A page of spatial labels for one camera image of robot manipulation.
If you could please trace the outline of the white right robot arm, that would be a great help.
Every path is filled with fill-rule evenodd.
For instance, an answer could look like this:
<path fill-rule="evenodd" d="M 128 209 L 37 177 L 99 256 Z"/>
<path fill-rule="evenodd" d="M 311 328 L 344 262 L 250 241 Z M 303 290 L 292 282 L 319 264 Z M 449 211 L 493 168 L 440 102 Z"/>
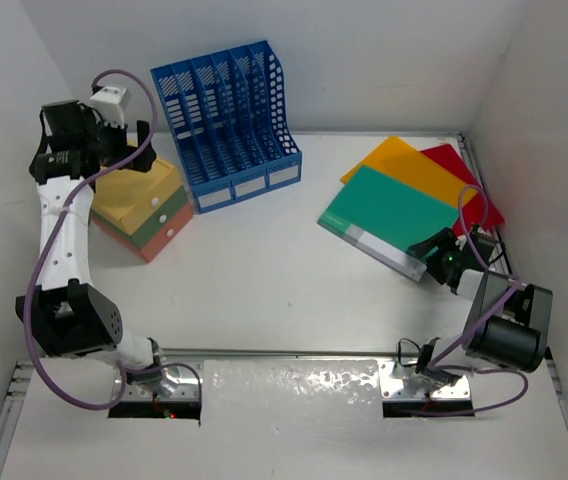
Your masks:
<path fill-rule="evenodd" d="M 503 243 L 474 226 L 465 243 L 450 228 L 408 248 L 427 273 L 472 305 L 462 333 L 423 344 L 405 365 L 432 390 L 454 385 L 463 372 L 492 368 L 532 373 L 547 349 L 553 293 L 496 272 Z"/>

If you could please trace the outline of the yellow drawer box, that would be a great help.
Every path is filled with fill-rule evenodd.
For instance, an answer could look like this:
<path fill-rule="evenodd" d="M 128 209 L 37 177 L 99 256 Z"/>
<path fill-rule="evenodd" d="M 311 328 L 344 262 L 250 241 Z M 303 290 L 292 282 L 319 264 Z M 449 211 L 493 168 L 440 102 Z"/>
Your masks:
<path fill-rule="evenodd" d="M 146 172 L 114 170 L 95 183 L 92 212 L 133 234 L 182 186 L 178 169 L 157 158 Z"/>

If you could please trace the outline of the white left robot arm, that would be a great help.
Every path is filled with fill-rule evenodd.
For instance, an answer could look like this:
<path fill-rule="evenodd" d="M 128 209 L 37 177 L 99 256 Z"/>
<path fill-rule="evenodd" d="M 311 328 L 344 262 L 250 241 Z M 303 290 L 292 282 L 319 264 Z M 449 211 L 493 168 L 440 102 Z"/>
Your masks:
<path fill-rule="evenodd" d="M 127 384 L 158 389 L 165 377 L 160 347 L 131 333 L 117 305 L 90 276 L 88 233 L 97 173 L 121 165 L 148 172 L 155 159 L 148 122 L 142 150 L 126 142 L 126 125 L 107 109 L 78 100 L 50 103 L 39 113 L 40 144 L 29 166 L 40 202 L 40 254 L 26 294 L 15 300 L 30 327 L 27 341 L 49 357 L 101 361 L 125 370 Z"/>

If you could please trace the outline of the pink bottom drawer box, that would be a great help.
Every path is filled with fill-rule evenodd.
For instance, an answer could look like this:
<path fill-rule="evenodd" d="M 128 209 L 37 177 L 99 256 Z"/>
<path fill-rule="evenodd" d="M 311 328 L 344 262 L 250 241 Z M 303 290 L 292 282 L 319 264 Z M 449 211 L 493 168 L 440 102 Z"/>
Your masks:
<path fill-rule="evenodd" d="M 150 263 L 153 259 L 157 257 L 157 255 L 170 243 L 170 241 L 183 229 L 179 232 L 174 233 L 172 229 L 163 229 L 157 236 L 153 238 L 153 240 L 147 244 L 143 248 L 136 248 L 128 241 L 124 240 L 123 238 L 114 235 L 112 232 L 109 232 L 105 227 L 100 226 L 91 215 L 91 219 L 97 224 L 97 226 L 105 232 L 108 236 L 118 242 L 120 245 L 124 246 L 126 249 L 131 251 L 133 254 L 141 258 L 146 263 Z"/>

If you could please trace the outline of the green folder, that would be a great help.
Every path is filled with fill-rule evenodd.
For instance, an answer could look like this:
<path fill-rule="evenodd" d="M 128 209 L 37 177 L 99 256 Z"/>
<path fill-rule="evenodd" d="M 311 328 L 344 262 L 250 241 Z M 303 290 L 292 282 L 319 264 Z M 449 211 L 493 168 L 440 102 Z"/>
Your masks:
<path fill-rule="evenodd" d="M 458 211 L 370 167 L 342 187 L 318 225 L 408 279 L 426 264 L 408 249 L 454 225 Z"/>

